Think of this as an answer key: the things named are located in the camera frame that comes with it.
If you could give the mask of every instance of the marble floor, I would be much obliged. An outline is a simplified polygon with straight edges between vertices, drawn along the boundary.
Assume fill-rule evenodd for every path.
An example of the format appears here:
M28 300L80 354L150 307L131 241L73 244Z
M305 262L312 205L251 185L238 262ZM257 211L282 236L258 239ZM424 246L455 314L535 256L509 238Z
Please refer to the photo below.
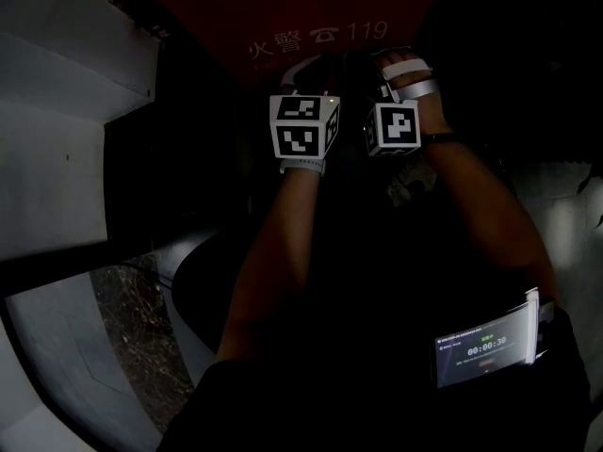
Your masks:
M603 393L603 179L578 194L590 166L510 166L519 200L557 272L592 387ZM150 255L7 299L11 319L42 385L80 425L112 448L151 451L186 402L212 352L171 300L182 261L218 229L175 237ZM603 439L595 421L589 450Z

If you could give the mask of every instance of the person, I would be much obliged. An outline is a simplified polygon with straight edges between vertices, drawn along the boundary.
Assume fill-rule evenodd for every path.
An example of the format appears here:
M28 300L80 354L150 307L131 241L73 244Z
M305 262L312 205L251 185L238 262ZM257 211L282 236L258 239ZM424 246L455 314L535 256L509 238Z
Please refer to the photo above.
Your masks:
M378 64L415 57L392 51ZM439 92L419 98L418 113L423 135L454 133ZM318 172L286 171L238 272L217 363L158 450L582 450L588 380L530 217L462 141L422 152L440 187L403 216L367 194L351 199L358 183L320 202ZM550 350L487 388L434 390L430 329L532 286L556 305ZM194 307L186 313L194 329Z

